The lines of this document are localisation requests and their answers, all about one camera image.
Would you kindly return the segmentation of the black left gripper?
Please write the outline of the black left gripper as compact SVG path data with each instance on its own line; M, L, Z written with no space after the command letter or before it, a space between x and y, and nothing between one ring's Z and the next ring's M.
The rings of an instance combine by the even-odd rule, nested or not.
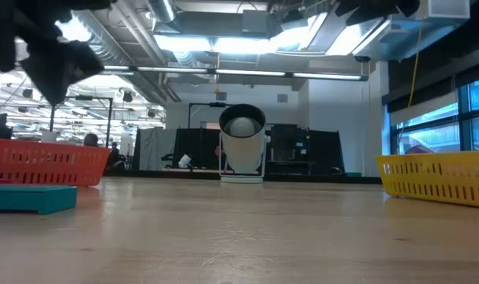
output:
M73 10L106 9L112 4L113 0L0 0L0 71L6 73L15 66L15 12L50 30L56 21L70 21ZM96 53L80 41L31 50L20 64L50 105L62 103L71 84L104 71Z

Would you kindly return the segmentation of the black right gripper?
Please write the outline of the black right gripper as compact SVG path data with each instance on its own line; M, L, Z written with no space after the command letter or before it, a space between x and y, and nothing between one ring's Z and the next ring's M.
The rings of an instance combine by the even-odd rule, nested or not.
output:
M338 3L335 14L353 12L346 20L346 25L352 26L396 13L410 17L419 9L421 0L338 0Z

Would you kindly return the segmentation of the grey curtain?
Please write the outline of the grey curtain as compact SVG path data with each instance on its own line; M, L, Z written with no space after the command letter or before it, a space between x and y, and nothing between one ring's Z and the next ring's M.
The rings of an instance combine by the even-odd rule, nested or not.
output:
M176 129L138 129L134 146L133 168L161 171L172 164L163 157L172 155L176 142Z

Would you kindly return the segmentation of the black gantry frame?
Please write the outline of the black gantry frame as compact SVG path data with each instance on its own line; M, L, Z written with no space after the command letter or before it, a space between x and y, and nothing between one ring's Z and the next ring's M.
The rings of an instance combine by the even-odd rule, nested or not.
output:
M97 95L70 95L62 103L51 106L49 132L54 133L55 125L70 127L87 125L95 128L84 134L94 133L102 145L110 147L114 101Z
M191 121L192 121L192 108L193 106L200 106L200 107L214 107L214 108L226 108L232 107L234 104L224 103L224 102L211 102L211 103L189 103L188 106L188 117L187 117L187 128L191 128Z

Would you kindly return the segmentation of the orange plastic basket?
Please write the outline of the orange plastic basket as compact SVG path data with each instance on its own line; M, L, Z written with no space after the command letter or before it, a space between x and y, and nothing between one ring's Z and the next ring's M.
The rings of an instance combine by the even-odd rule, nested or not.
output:
M0 184L98 185L108 148L0 139Z

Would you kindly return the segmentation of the black curtain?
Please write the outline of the black curtain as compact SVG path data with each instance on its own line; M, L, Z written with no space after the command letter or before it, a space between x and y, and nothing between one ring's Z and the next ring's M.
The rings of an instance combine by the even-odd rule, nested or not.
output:
M268 125L266 173L284 175L343 175L345 166L339 132L317 131L296 125ZM174 160L183 155L200 169L217 170L225 162L219 156L219 130L179 129L176 134Z

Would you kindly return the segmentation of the black aluminium table frame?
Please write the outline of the black aluminium table frame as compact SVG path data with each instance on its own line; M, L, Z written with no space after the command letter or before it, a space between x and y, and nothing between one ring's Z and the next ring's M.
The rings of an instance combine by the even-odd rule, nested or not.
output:
M105 170L104 177L118 178L179 178L195 180L219 180L217 172L204 171L190 172L183 171L149 171L149 170ZM380 177L348 177L348 176L305 176L305 175L280 175L268 174L264 177L265 181L275 182L307 182L307 183L337 183L337 184L360 184L360 185L380 185Z

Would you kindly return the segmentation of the long ceiling light strip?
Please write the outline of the long ceiling light strip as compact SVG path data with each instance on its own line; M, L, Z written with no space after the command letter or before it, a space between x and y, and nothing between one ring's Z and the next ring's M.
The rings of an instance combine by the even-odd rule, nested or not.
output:
M367 81L369 76L362 74L341 74L341 73L303 73L288 71L267 71L252 69L224 69L224 68L189 68L169 66L134 66L134 65L105 65L103 73L176 73L192 75L231 75L249 77L279 77L290 79L309 80L342 80L342 81Z

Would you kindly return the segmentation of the yellow plastic basket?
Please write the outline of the yellow plastic basket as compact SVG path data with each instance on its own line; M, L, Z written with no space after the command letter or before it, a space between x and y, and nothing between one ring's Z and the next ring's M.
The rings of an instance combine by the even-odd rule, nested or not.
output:
M386 194L479 207L479 151L381 155Z

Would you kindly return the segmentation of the teal flat box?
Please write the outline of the teal flat box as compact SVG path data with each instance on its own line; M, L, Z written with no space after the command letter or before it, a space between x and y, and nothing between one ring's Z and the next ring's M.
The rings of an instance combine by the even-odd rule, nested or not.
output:
M48 215L76 207L77 187L68 185L0 185L0 211L36 211Z

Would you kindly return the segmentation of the silver ceiling duct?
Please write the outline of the silver ceiling duct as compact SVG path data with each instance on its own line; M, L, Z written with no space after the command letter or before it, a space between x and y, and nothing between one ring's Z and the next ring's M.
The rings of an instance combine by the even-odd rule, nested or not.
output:
M177 6L173 0L146 0L146 3L157 22L169 23L177 16Z

